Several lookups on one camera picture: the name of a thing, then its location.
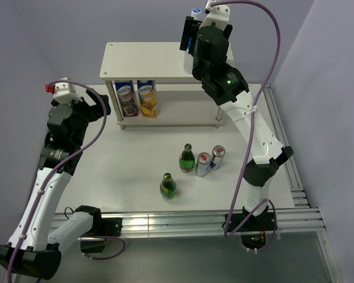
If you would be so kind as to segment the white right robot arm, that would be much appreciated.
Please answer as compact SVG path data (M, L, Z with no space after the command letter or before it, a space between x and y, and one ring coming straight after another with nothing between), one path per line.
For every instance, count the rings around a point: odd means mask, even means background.
M193 57L193 77L201 82L205 93L226 112L247 140L245 164L240 175L240 179L249 184L243 218L244 225L255 230L263 224L268 211L271 178L293 155L293 149L278 141L258 113L244 77L227 62L231 31L231 25L220 29L215 23L205 26L202 21L186 17L180 49Z

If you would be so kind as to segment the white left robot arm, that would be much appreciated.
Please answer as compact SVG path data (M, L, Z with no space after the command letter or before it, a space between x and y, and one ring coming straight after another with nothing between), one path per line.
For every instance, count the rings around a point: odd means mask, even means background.
M65 104L51 102L48 132L38 162L38 171L25 212L6 244L0 245L0 265L12 281L13 274L51 279L61 263L62 254L84 234L102 231L101 210L79 206L67 223L50 233L53 217L82 156L89 123L106 119L111 113L109 98L93 90L86 92L95 104L84 98Z

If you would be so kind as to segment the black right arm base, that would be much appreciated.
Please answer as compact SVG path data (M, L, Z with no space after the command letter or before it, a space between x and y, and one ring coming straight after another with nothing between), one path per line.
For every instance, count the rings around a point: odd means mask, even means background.
M249 214L242 209L241 213L232 214L228 225L228 232L231 233ZM249 249L260 249L267 244L267 232L277 231L277 222L273 212L268 212L268 206L265 211L258 216L250 216L250 218L237 230L240 233L242 244Z

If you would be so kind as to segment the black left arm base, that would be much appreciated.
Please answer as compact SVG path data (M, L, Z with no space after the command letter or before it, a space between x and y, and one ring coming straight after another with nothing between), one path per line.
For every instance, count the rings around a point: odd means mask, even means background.
M101 227L93 235L120 236L122 230L122 218L102 218ZM104 251L108 239L85 239L80 241L80 250L87 254L100 254Z

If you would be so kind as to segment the blue label water bottle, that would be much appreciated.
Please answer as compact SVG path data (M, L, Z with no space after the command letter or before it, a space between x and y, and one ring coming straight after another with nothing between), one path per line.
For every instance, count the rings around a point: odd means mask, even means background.
M191 15L185 18L180 50L185 52L183 68L188 74L192 74L196 35L201 22L202 10L199 8L192 9Z

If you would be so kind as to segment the green glass bottle orange label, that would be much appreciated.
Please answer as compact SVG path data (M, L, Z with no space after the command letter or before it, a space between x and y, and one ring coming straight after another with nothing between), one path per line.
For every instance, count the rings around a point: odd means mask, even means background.
M195 156L192 152L192 145L187 143L179 157L179 167L182 172L189 173L194 169Z

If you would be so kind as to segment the silver blue can red tab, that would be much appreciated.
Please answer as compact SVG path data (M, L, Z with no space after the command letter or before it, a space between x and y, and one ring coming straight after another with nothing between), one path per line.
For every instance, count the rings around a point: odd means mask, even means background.
M222 145L216 145L212 149L210 168L212 170L218 170L223 163L225 156L225 148Z

